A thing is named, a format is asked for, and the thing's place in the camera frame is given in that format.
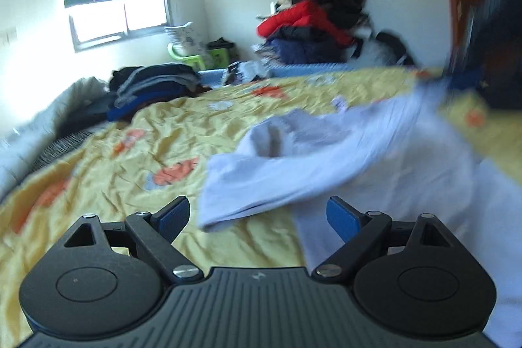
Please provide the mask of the white wall switch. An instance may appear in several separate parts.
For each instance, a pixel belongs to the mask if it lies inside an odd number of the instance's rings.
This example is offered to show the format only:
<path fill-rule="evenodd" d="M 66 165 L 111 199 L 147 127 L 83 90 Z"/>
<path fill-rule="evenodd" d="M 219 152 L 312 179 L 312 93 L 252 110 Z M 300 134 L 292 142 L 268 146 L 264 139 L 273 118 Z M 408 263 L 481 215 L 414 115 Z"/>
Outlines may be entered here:
<path fill-rule="evenodd" d="M 17 29 L 15 27 L 9 27 L 0 30 L 0 45 L 8 46 L 18 38 Z"/>

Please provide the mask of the lavender lace-trimmed shirt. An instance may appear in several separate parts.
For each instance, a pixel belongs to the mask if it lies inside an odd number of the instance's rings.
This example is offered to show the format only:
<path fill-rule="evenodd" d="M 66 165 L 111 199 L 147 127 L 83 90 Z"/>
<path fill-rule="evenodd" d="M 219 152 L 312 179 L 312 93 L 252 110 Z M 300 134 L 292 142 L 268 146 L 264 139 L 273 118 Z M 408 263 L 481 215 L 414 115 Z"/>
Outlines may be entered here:
<path fill-rule="evenodd" d="M 291 206 L 305 260 L 316 267 L 341 244 L 327 200 L 395 220 L 436 215 L 493 278 L 487 335 L 521 344 L 521 186 L 438 113 L 440 89 L 418 89 L 343 113 L 293 110 L 251 127 L 229 154 L 212 156 L 198 200 L 205 230 Z"/>

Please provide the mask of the floral white pillow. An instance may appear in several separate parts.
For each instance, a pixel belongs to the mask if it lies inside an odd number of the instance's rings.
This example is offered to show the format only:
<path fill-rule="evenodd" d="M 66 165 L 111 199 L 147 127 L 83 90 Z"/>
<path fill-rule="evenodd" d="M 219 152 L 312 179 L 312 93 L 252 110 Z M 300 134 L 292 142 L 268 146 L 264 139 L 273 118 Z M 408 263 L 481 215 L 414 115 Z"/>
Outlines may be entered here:
<path fill-rule="evenodd" d="M 204 39 L 196 31 L 191 21 L 184 25 L 168 26 L 164 31 L 174 45 L 178 56 L 202 56 L 207 53 Z"/>

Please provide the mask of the folded dark clothes stack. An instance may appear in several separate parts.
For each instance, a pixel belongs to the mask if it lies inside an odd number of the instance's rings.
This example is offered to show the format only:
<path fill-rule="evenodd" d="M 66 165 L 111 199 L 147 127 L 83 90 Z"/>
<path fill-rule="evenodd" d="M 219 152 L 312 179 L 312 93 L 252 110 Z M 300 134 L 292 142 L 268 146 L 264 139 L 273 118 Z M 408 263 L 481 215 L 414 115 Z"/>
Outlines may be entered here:
<path fill-rule="evenodd" d="M 182 64 L 126 67 L 112 73 L 109 91 L 113 100 L 107 119 L 131 118 L 145 106 L 181 97 L 196 97 L 209 91 L 193 68 Z"/>

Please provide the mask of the pile of jackets red black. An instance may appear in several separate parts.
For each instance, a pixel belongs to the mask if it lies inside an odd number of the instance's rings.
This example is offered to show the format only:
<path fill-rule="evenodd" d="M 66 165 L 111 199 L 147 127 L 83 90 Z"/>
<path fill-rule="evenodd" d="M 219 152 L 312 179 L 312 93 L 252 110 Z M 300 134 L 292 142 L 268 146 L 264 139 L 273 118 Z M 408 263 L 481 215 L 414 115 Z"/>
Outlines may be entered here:
<path fill-rule="evenodd" d="M 253 52 L 270 65 L 347 63 L 415 68 L 400 36 L 374 29 L 366 0 L 275 0 Z"/>

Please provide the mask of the grey white patterned blanket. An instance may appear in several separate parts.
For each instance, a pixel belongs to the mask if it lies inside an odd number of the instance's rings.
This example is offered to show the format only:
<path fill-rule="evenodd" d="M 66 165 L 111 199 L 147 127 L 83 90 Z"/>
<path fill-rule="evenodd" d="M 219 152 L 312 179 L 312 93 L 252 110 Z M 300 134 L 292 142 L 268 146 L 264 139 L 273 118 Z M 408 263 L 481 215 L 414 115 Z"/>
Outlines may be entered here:
<path fill-rule="evenodd" d="M 30 122 L 1 137 L 1 200 L 28 175 L 39 154 L 56 139 L 69 114 L 86 101 L 105 95 L 107 90 L 103 80 L 80 79 Z"/>

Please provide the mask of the bedroom window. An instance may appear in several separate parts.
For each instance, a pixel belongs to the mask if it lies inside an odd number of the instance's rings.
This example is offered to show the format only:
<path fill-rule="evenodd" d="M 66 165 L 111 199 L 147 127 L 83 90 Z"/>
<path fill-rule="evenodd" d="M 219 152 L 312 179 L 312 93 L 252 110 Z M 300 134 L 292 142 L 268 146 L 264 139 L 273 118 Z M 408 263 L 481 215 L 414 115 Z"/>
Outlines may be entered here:
<path fill-rule="evenodd" d="M 76 52 L 159 35 L 172 23 L 169 0 L 118 0 L 67 9 Z"/>

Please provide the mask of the yellow cartoon print quilt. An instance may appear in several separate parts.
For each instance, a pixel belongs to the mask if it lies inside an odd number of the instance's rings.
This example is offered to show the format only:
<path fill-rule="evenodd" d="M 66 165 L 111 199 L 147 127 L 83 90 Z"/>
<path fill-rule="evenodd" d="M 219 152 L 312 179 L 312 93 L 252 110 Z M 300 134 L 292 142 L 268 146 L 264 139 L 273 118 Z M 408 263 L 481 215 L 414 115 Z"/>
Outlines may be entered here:
<path fill-rule="evenodd" d="M 29 177 L 1 206 L 1 347 L 16 347 L 31 333 L 19 302 L 19 289 L 30 268 L 81 214 L 96 213 L 107 221 L 163 207 L 178 195 L 191 204 L 188 228 L 174 242 L 190 260 L 208 271 L 211 266 L 313 266 L 341 243 L 334 231 L 324 230 L 318 242 L 298 227 L 300 204 L 224 224 L 223 230 L 199 230 L 198 201 L 208 159 L 233 152 L 250 128 L 272 116 L 303 110 L 313 116 L 333 113 L 330 101 L 342 95 L 349 107 L 377 107 L 409 94 L 420 80 L 399 68 L 374 68 L 325 76 L 276 79 L 258 84 L 213 89 L 198 98 L 161 102 L 137 113 L 128 126 L 111 125 L 82 147 Z M 434 149 L 437 160 L 460 164 L 454 151 L 473 146 L 482 165 L 495 165 L 501 177 L 521 190 L 521 112 L 493 112 L 473 92 L 454 95 L 440 109 L 444 125 L 451 123 L 454 142 L 428 131 L 419 153 Z M 437 214 L 464 242 L 476 237 L 473 250 L 493 271 L 498 290 L 487 334 L 501 347 L 521 346 L 521 271 L 509 277 L 513 260 L 521 267 L 521 195 L 508 206 L 500 183 L 501 200 L 488 212 L 445 203 L 449 212 Z"/>

